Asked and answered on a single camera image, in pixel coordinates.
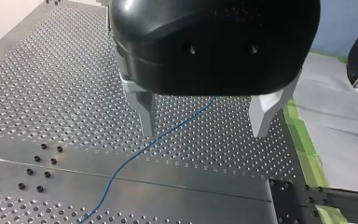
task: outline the perforated metal plate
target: perforated metal plate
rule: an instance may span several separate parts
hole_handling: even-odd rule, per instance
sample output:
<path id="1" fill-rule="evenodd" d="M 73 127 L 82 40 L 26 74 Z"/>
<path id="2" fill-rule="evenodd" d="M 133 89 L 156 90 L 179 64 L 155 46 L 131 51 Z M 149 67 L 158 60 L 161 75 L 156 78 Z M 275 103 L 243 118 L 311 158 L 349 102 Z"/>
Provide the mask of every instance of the perforated metal plate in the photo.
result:
<path id="1" fill-rule="evenodd" d="M 107 177 L 151 140 L 142 137 L 138 116 L 125 101 L 104 23 L 103 8 L 41 5 L 0 41 L 0 162 Z M 208 100 L 156 96 L 158 133 Z M 119 178 L 261 201 L 269 199 L 263 179 L 302 184 L 282 112 L 268 137 L 253 138 L 249 102 L 248 97 L 219 97 L 200 117 L 138 157 Z M 34 156 L 41 161 L 35 162 Z M 51 158 L 58 163 L 50 164 Z M 68 190 L 63 183 L 50 188 Z"/>

